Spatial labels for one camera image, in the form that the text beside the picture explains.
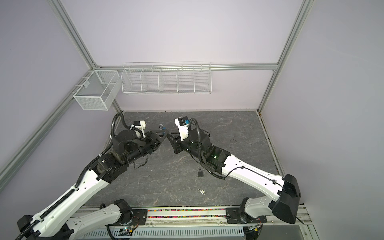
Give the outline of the grey padlock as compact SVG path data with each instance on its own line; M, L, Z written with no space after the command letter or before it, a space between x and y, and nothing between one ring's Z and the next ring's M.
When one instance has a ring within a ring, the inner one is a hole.
M201 168L199 168L198 169L198 178L202 178L202 177L204 177L204 171Z

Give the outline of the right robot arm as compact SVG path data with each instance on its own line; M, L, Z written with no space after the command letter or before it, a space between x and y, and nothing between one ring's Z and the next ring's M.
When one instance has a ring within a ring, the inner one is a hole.
M229 151L214 146L207 134L198 134L196 130L188 136L168 134L167 138L176 154L187 152L214 177L234 178L266 196L265 199L244 198L240 216L255 219L272 214L285 223L296 222L301 191L293 175L275 175L251 166Z

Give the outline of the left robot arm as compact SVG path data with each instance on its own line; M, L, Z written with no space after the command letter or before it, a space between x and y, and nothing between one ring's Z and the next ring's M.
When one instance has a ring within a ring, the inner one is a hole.
M130 225L135 215L123 199L100 210L75 218L73 214L92 196L111 184L130 164L153 154L163 143L168 130L148 131L137 136L138 128L111 132L107 147L82 170L75 184L55 202L35 215L17 222L18 240L74 240L100 227Z

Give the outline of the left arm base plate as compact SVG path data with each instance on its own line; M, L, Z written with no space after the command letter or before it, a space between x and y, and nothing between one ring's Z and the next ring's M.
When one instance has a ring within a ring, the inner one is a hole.
M147 209L133 209L129 214L122 214L117 222L109 226L143 226L146 224Z

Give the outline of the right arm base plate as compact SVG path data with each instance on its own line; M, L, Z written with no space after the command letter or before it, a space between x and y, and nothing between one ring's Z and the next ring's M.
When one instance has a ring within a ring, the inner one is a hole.
M265 224L266 216L251 217L240 208L226 208L226 220L228 224Z

